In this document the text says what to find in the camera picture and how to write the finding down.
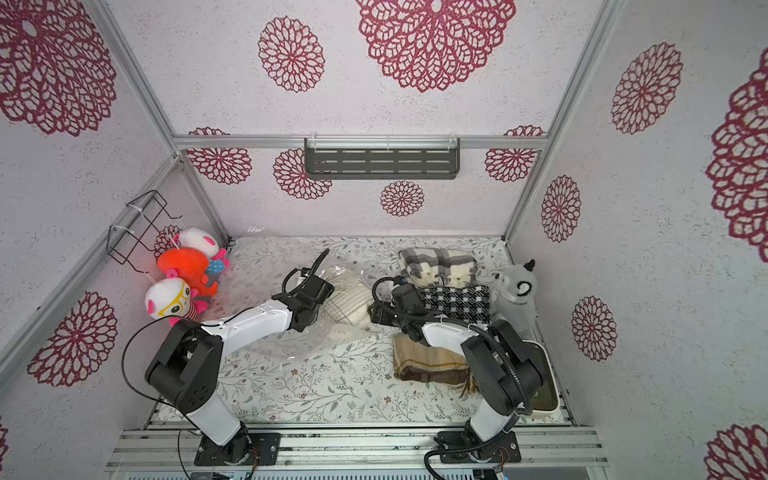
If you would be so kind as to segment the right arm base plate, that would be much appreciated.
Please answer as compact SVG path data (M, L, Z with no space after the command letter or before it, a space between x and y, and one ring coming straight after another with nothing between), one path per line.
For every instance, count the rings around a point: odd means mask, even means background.
M513 431L480 441L467 431L441 431L434 438L442 463L519 463L521 449Z

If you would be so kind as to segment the clear plastic vacuum bag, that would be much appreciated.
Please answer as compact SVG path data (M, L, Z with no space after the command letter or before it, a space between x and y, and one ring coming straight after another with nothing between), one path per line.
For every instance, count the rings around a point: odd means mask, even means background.
M303 359L382 329L373 324L373 271L332 249L296 267L264 303L207 320L203 330L223 341L224 357L253 350L280 359Z

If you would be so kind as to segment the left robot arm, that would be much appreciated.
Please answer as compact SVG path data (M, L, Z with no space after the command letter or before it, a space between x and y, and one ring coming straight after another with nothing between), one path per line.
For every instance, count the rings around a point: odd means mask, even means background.
M147 367L145 380L214 445L245 450L247 428L216 393L222 359L270 335L304 331L334 290L311 275L229 318L211 324L178 320Z

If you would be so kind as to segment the cream knitted scarf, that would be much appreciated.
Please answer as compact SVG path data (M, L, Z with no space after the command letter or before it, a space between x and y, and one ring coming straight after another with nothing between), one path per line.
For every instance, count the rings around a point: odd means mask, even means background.
M370 287L355 275L341 275L331 281L335 289L319 311L319 319L334 324L369 329L369 307L373 304Z

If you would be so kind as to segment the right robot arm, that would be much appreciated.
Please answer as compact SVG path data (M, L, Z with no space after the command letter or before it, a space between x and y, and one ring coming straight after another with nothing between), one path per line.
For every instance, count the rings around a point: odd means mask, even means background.
M396 327L416 343L465 359L483 397L468 422L475 438L489 442L519 417L533 413L533 397L544 384L545 366L507 321L478 325L418 315L423 303L416 288L400 277L375 281L371 294L373 322Z

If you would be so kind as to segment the black white houndstooth scarf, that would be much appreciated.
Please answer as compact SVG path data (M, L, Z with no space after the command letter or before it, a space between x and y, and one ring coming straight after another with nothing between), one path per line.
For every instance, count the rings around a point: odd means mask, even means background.
M431 287L418 289L417 293L430 313L474 324L491 321L488 286Z

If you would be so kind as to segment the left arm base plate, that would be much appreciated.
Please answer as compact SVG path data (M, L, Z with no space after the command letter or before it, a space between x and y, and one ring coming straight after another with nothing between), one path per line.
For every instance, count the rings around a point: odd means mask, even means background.
M220 446L203 436L193 464L198 467L272 466L276 464L281 439L282 436L274 432L238 434Z

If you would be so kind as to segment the grey cream plaid scarf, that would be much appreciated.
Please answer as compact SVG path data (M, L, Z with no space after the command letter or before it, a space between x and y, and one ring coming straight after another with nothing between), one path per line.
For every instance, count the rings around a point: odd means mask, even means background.
M419 288L466 288L477 283L475 258L450 249L407 248L398 252L401 274Z

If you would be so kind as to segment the beige brown fringed scarf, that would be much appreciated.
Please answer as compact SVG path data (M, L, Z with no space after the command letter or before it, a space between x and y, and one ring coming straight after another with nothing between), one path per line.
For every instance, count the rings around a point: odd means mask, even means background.
M398 380L449 385L461 398L477 392L464 357L450 350L428 347L405 334L392 338L394 376Z

